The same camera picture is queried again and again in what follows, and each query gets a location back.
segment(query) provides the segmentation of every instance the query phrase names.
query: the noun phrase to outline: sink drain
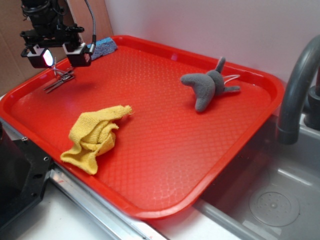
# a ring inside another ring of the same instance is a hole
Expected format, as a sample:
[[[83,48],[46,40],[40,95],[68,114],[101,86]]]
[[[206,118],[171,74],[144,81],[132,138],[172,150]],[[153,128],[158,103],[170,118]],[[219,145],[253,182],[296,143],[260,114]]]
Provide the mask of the sink drain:
[[[291,224],[299,215],[298,200],[278,187],[260,188],[250,198],[250,210],[260,222],[282,227]]]

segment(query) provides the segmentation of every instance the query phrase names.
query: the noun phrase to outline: stainless steel sink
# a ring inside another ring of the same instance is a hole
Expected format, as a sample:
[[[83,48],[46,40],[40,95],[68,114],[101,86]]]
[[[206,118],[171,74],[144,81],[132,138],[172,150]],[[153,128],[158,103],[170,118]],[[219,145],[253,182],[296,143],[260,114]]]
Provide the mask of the stainless steel sink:
[[[195,204],[242,239],[320,239],[320,132],[275,141],[272,116]]]

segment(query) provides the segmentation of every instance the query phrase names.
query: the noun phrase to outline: tray rim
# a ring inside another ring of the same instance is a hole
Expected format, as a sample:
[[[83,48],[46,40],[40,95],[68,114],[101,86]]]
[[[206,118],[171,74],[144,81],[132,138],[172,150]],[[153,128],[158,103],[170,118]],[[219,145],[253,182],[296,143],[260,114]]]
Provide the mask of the tray rim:
[[[118,35],[118,36],[113,36],[112,39],[116,42],[118,46],[129,45],[128,47],[132,47],[135,49],[140,49],[141,47],[144,47],[145,49],[143,51],[151,54],[154,54],[155,52],[157,52],[157,50],[161,49],[160,53],[157,54],[158,56],[164,57],[164,58],[171,58],[172,55],[176,55],[177,62],[189,64],[192,66],[195,66],[194,60],[197,59],[199,60],[197,64],[200,65],[200,67],[203,69],[207,69],[207,68],[210,69],[210,67],[214,66],[217,62],[217,59],[212,57],[200,55],[197,53],[192,53],[189,51],[185,51],[185,50],[181,50],[171,46],[163,45],[160,43],[155,43],[152,41],[136,38],[133,36]],[[62,69],[67,69],[69,66],[70,66],[70,63],[67,58],[65,58],[64,60],[58,63],[58,67]],[[280,105],[283,98],[283,94],[284,94],[284,86],[282,85],[281,81],[277,77],[269,73],[256,70],[253,68],[245,67],[242,65],[230,63],[230,62],[226,62],[225,66],[230,69],[236,69],[238,71],[249,72],[250,74],[263,76],[264,79],[268,81],[268,84],[260,82],[261,85],[259,86],[262,87],[263,89],[265,89],[264,86],[267,86],[269,88],[267,92],[270,94],[271,103],[259,115],[259,117],[257,117],[254,120],[253,124],[244,132],[244,134],[240,136],[240,138],[232,146],[232,149],[235,149],[235,148],[241,149],[250,140],[250,138],[258,131],[258,129],[265,123],[265,121],[272,115],[274,110]],[[40,84],[44,84],[45,82],[48,81],[48,80],[45,80],[45,81],[41,80],[41,79],[45,79],[44,78],[45,75],[52,75],[52,77],[54,76],[53,71],[51,71],[50,69],[46,69],[40,72],[39,74],[35,75],[34,77],[30,78],[29,80],[25,81],[24,83],[10,90],[0,101],[0,117],[2,117],[5,121],[7,121],[10,125],[12,125],[17,131],[22,133],[24,136],[27,136],[32,141],[34,141],[44,151],[51,154],[55,162],[57,162],[58,164],[61,164],[62,162],[60,160],[60,153],[55,149],[54,146],[52,146],[50,143],[42,139],[41,136],[33,134],[33,132],[29,130],[22,122],[15,120],[14,117],[10,115],[11,106],[13,106],[20,98],[28,94],[30,91],[34,90],[35,87],[38,87]],[[238,150],[227,151],[222,156],[222,158],[217,162],[217,164],[219,165],[219,163],[223,160],[223,162],[224,163],[227,162],[226,165],[228,165],[229,162],[233,159],[233,157],[237,154],[237,152]],[[166,209],[155,209],[151,211],[151,210],[145,210],[133,205],[133,203],[125,199],[122,195],[120,195],[118,192],[116,192],[112,188],[104,184],[101,184],[101,182],[95,179],[94,176],[88,175],[82,171],[74,171],[65,165],[63,166],[63,168],[67,169],[69,172],[75,175],[78,179],[80,179],[82,182],[84,182],[86,185],[92,188],[95,192],[97,192],[106,200],[110,201],[119,209],[123,210],[125,213],[131,215],[132,217],[145,219],[145,220],[167,217],[169,215],[175,214],[191,206],[198,198],[198,197],[195,198],[194,195],[199,196],[206,189],[206,187],[215,179],[215,177],[217,177],[217,175],[223,170],[223,168],[221,170],[211,169],[202,178],[202,180],[195,186],[195,188],[193,188],[192,191],[189,192],[187,196],[178,204],[174,204],[171,207]],[[112,200],[109,200],[108,198],[106,198],[108,194],[112,194],[116,196],[116,199],[113,198]]]

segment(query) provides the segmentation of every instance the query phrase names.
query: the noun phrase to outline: blue sponge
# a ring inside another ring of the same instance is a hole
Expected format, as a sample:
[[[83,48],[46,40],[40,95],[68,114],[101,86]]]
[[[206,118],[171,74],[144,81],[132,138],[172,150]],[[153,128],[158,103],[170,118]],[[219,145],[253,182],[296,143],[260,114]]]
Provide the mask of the blue sponge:
[[[117,50],[117,45],[115,41],[113,41],[110,37],[101,39],[96,42],[94,53],[91,56],[91,60],[95,60],[101,56],[111,54],[115,50]]]

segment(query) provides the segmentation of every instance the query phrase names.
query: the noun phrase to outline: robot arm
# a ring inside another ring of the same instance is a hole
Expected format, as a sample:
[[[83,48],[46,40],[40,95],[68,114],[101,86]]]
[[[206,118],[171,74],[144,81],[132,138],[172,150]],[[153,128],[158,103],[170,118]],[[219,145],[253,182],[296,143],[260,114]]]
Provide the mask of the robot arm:
[[[28,57],[34,68],[46,68],[50,67],[44,60],[48,48],[63,47],[73,67],[90,66],[92,52],[79,38],[84,28],[64,24],[64,8],[59,6],[58,0],[21,1],[23,15],[33,26],[33,29],[20,33],[26,46],[22,57]]]

